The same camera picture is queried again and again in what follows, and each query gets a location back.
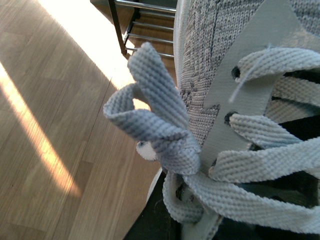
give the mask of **lace eyelet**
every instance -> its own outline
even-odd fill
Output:
[[[228,112],[225,117],[224,117],[224,124],[227,125],[227,126],[230,126],[230,117],[233,115],[233,114],[237,114],[236,111],[230,111]]]
[[[238,66],[235,66],[231,71],[232,78],[235,80],[240,77],[240,69]]]

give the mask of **metal rack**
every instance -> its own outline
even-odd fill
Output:
[[[111,16],[112,16],[116,36],[117,36],[117,39],[118,39],[118,42],[120,45],[121,53],[124,56],[127,54],[127,50],[131,50],[131,51],[137,50],[137,48],[126,47],[126,44],[127,44],[129,37],[145,39],[145,40],[149,40],[149,41],[157,41],[157,42],[167,43],[167,44],[173,44],[172,40],[166,40],[166,39],[157,38],[157,37],[133,34],[133,33],[131,33],[131,31],[134,26],[154,28],[154,29],[158,29],[160,31],[173,31],[174,29],[172,27],[143,23],[143,22],[138,22],[136,20],[140,18],[141,14],[174,19],[175,13],[176,13],[175,8],[152,5],[152,4],[145,4],[145,3],[139,2],[139,0],[134,0],[134,1],[108,0],[108,2],[109,2],[109,7],[110,7],[110,11],[111,11]],[[132,14],[130,23],[125,31],[124,38],[122,37],[122,34],[121,34],[120,23],[119,23],[116,5],[134,8],[134,12]],[[163,56],[163,57],[168,57],[168,58],[174,57],[173,55],[166,54],[166,53],[159,53],[159,55]]]

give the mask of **loose thread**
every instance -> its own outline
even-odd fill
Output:
[[[268,45],[267,49],[265,50],[265,52],[263,53],[263,55],[255,62],[255,64],[247,71],[247,73],[244,75],[244,77],[241,78],[237,78],[235,80],[236,83],[239,83],[238,86],[235,88],[235,90],[233,91],[231,97],[229,98],[229,103],[232,104],[238,93],[240,92],[240,89],[242,88],[242,86],[248,81],[249,76],[252,74],[252,72],[257,68],[257,66],[261,63],[261,61],[265,58],[265,56],[268,54],[268,52],[271,49],[271,44]]]

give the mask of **gray knit sneaker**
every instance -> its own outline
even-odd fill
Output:
[[[150,142],[182,239],[318,239],[319,17],[319,1],[194,0],[183,100],[149,43],[130,58],[136,83],[104,113]]]

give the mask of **gray shoelace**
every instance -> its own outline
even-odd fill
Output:
[[[208,176],[200,171],[201,148],[188,130],[186,107],[151,44],[145,43],[130,58],[129,70],[136,80],[116,92],[104,106],[105,116],[138,141],[150,142],[167,170],[163,200],[172,218],[181,223],[198,222],[204,211],[235,221],[320,234],[320,207],[306,208],[258,196],[239,184],[274,180],[298,171],[320,177],[320,137],[301,141],[266,116],[233,114],[230,126],[260,151],[223,151]],[[300,48],[268,48],[238,63],[242,84],[265,75],[320,67],[320,54]],[[319,85],[285,79],[276,94],[289,100],[320,107]],[[152,111],[135,109],[133,99],[146,101]],[[185,182],[198,201],[182,202],[176,190]]]

